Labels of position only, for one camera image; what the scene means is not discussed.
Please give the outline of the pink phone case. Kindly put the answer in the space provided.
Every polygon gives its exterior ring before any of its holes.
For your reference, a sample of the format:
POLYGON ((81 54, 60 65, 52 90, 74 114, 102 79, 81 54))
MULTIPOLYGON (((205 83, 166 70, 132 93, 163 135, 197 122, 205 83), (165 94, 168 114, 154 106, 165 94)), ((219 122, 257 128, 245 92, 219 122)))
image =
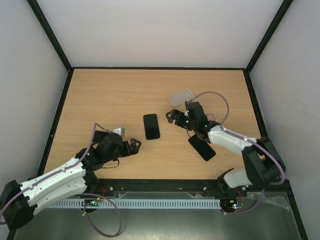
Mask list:
POLYGON ((208 121, 216 121, 216 116, 214 113, 210 112, 210 113, 206 113, 205 115, 208 121))

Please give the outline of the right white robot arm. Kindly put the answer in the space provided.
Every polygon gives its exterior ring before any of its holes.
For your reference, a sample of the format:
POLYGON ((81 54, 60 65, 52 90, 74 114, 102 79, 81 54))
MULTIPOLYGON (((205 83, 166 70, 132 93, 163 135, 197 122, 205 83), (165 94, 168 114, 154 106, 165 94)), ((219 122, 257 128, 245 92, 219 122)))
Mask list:
POLYGON ((185 112, 173 109, 165 116, 170 124, 194 132, 189 141, 203 159, 208 161, 215 155, 210 144, 224 147, 243 159, 242 169, 231 168, 218 177, 218 191, 222 195, 229 196, 238 187, 253 186, 262 190, 284 183, 286 166, 268 137, 241 135, 209 120, 199 102, 185 106, 185 112))

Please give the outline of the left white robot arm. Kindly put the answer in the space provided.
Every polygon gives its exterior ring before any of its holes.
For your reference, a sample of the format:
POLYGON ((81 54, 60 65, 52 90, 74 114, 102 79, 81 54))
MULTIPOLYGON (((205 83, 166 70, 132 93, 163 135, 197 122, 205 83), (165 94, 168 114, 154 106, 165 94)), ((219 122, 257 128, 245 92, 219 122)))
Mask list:
POLYGON ((52 204, 94 193, 99 183, 94 172, 108 162, 136 155, 140 147, 135 138, 127 141, 115 132, 99 131, 87 148, 56 169, 22 183, 8 182, 0 195, 1 225, 17 230, 52 204))

